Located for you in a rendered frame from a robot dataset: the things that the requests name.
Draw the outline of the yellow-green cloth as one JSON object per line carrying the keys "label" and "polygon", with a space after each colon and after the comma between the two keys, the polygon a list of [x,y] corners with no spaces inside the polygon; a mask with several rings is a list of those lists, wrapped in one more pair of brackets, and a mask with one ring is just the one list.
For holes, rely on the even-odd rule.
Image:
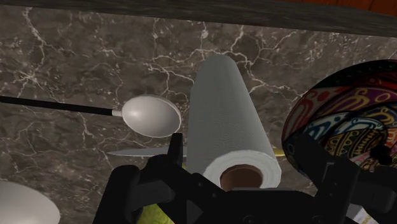
{"label": "yellow-green cloth", "polygon": [[143,207],[137,224],[175,224],[156,204]]}

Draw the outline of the white bowl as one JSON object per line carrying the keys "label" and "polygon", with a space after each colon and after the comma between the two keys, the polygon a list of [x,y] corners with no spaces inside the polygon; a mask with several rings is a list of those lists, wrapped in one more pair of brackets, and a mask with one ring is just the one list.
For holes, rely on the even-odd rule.
{"label": "white bowl", "polygon": [[60,211],[45,195],[9,181],[0,181],[0,224],[59,224]]}

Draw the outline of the multicoloured patterned bowl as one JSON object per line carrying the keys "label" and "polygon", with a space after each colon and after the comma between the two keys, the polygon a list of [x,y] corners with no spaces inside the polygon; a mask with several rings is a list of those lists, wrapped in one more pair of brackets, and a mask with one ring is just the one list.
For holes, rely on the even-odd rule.
{"label": "multicoloured patterned bowl", "polygon": [[282,148],[291,154],[296,136],[308,134],[331,155],[366,171],[397,169],[397,59],[373,60],[342,69],[314,85],[284,123]]}

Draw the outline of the white paper towel roll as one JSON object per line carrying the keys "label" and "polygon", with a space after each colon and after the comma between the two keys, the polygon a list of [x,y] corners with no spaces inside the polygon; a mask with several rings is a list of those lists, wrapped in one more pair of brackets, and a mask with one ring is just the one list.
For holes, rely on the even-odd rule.
{"label": "white paper towel roll", "polygon": [[186,169],[226,191],[281,182],[273,148],[229,56],[212,55],[198,70],[190,93]]}

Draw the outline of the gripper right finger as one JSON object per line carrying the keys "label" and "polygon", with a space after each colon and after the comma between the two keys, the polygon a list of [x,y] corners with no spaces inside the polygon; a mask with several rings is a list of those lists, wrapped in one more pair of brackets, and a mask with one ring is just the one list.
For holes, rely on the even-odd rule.
{"label": "gripper right finger", "polygon": [[293,158],[317,188],[312,224],[354,224],[346,218],[350,204],[362,206],[379,224],[397,224],[397,169],[364,171],[330,155],[308,134],[293,138]]}

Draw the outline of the silver knife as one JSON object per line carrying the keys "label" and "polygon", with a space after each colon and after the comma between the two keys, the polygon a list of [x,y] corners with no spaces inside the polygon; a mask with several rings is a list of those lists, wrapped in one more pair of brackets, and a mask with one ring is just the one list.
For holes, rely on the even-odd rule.
{"label": "silver knife", "polygon": [[[212,150],[212,149],[204,149],[204,150],[194,150],[194,153],[199,153],[202,155],[206,154],[215,154],[215,155],[224,155],[229,152],[237,152],[237,150]],[[118,155],[118,156],[124,156],[124,157],[152,157],[155,155],[162,155],[166,154],[169,155],[169,148],[168,147],[162,147],[162,148],[141,148],[141,149],[126,149],[126,150],[118,150],[118,151],[111,151],[108,152],[110,155]],[[174,158],[179,158],[179,157],[186,157],[188,155],[188,147],[184,146],[183,150],[174,150],[171,153],[171,157]]]}

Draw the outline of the white box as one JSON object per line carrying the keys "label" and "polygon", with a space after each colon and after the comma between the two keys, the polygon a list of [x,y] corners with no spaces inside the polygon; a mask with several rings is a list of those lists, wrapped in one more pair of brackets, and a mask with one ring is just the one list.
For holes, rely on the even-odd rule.
{"label": "white box", "polygon": [[357,224],[379,224],[374,220],[362,206],[350,204],[346,216]]}

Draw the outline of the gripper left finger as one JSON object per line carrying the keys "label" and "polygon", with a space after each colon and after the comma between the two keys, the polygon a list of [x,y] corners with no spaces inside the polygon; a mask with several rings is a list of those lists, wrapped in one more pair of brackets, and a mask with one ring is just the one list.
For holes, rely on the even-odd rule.
{"label": "gripper left finger", "polygon": [[174,224],[217,224],[218,187],[183,169],[183,135],[171,136],[166,154],[151,157],[144,169],[113,169],[92,224],[137,224],[143,207],[156,204]]}

